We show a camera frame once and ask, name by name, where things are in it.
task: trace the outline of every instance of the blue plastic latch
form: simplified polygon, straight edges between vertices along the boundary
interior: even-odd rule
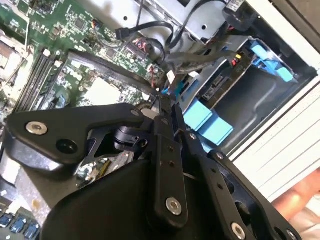
[[[291,74],[291,72],[286,69],[284,66],[280,64],[278,66],[278,70],[276,70],[276,73],[283,79],[283,81],[290,82],[291,80],[294,79],[294,76]]]
[[[184,114],[184,121],[190,128],[198,131],[212,115],[213,113],[199,102],[198,99],[194,99]]]
[[[251,47],[251,51],[255,53],[261,60],[265,61],[268,59],[268,52],[258,43],[254,42]]]
[[[286,83],[294,79],[292,73],[276,60],[268,60],[268,52],[258,42],[254,42],[250,49],[258,56],[253,63],[256,67],[268,73],[281,77]]]
[[[232,132],[234,128],[218,116],[216,112],[198,131],[209,141],[219,146]]]

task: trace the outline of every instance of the metal plate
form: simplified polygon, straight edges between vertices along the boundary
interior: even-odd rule
[[[229,36],[225,40],[221,41],[221,48],[228,46],[228,50],[237,52],[247,41],[248,36]],[[202,73],[197,77],[190,78],[185,84],[189,84],[188,88],[178,98],[178,102],[181,105],[183,113],[187,111],[197,94],[203,88],[203,86],[210,80],[210,78],[219,70],[219,68],[226,62],[225,58],[221,58],[216,61],[214,65],[210,65],[203,69]]]

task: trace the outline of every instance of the screw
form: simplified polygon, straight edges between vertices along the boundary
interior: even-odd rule
[[[238,239],[240,240],[246,239],[246,233],[238,223],[236,222],[232,223],[231,228],[233,233],[238,237]]]
[[[289,229],[287,229],[286,232],[289,234],[289,236],[292,238],[292,240],[297,240],[297,237],[293,234],[292,231],[290,231]]]
[[[216,155],[218,156],[219,159],[221,160],[224,159],[224,156],[220,152],[217,152]]]
[[[137,117],[139,117],[139,113],[136,110],[131,110],[131,113]]]
[[[169,212],[175,216],[179,216],[182,213],[182,206],[180,202],[174,197],[169,197],[165,201],[165,206],[166,206],[166,209],[168,209]]]
[[[169,122],[168,122],[167,119],[163,118],[161,121],[162,121],[165,125],[169,125]]]
[[[45,135],[48,132],[47,126],[44,123],[38,122],[38,121],[29,122],[26,125],[25,129],[29,133],[34,134],[34,135],[39,135],[39,136]]]
[[[190,133],[190,137],[191,137],[193,140],[197,140],[197,136],[196,136],[194,133]]]
[[[144,148],[145,146],[147,146],[148,145],[148,141],[146,140],[146,139],[143,139],[143,140],[141,140],[140,142],[139,142],[139,146],[141,147],[141,148]]]

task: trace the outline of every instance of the label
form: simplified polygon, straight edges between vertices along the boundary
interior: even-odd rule
[[[173,71],[168,72],[166,76],[167,76],[170,84],[172,84],[176,78]]]
[[[244,2],[245,0],[231,0],[226,8],[236,12]]]

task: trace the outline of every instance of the black cable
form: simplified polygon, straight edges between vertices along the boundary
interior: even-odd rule
[[[160,50],[161,62],[158,62],[158,65],[161,65],[166,59],[166,51],[164,46],[161,44],[161,42],[159,42],[157,39],[154,39],[154,38],[145,38],[144,41],[146,44],[150,44],[151,46]]]
[[[220,52],[213,53],[211,55],[196,55],[186,52],[175,52],[166,56],[165,62],[174,64],[184,64],[184,63],[197,63],[197,64],[207,64],[213,63],[220,58],[230,58],[234,59],[237,53],[235,51],[224,50]]]
[[[148,22],[133,28],[119,28],[115,30],[115,34],[116,34],[116,38],[118,40],[124,40],[126,38],[128,38],[129,36],[131,36],[132,34],[135,34],[141,30],[144,29],[149,29],[149,28],[154,28],[154,27],[164,27],[164,28],[168,28],[171,30],[171,35],[169,36],[169,38],[166,40],[165,44],[166,46],[169,46],[173,37],[174,37],[174,27],[165,22],[165,21],[152,21],[152,22]]]
[[[203,5],[209,3],[209,2],[222,2],[225,4],[225,1],[223,0],[201,0],[200,2],[198,2],[194,8],[191,10],[191,12],[189,13],[188,17],[186,18],[186,20],[184,21],[181,29],[179,30],[178,34],[176,35],[176,37],[174,38],[174,40],[170,43],[169,48],[173,49],[175,46],[177,46],[177,44],[180,42],[182,35],[184,33],[184,30],[190,20],[190,18],[192,17],[192,15],[199,9],[201,8]]]
[[[137,19],[137,21],[136,21],[136,27],[138,27],[139,24],[140,24],[141,14],[142,14],[143,8],[144,8],[144,0],[141,0],[140,9],[139,9],[139,14],[138,14],[138,19]]]
[[[211,63],[203,63],[203,64],[197,64],[197,65],[190,65],[186,67],[180,67],[175,70],[176,75],[186,75],[192,72],[199,71],[201,69],[204,69],[205,67],[209,66]]]

